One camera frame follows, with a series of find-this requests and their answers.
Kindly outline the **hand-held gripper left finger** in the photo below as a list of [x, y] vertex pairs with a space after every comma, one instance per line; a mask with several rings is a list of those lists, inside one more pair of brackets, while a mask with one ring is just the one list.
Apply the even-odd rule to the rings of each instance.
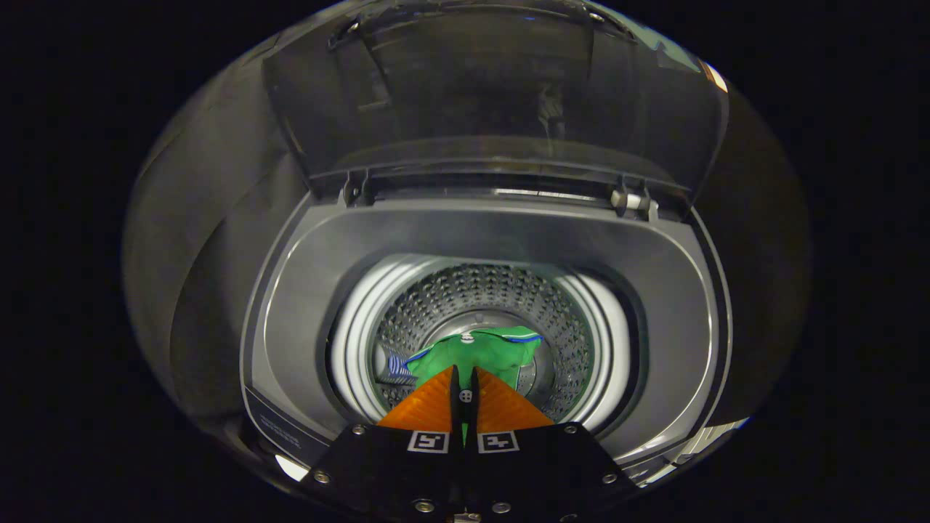
[[451, 365], [378, 423], [349, 425], [300, 490], [358, 521], [452, 521], [464, 510], [460, 391]]

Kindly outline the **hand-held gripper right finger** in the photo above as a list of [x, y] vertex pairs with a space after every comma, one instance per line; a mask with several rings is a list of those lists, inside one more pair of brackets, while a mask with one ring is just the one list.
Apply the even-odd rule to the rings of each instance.
[[472, 371], [465, 509], [484, 522], [601, 522], [638, 486], [582, 423], [555, 423], [482, 368]]

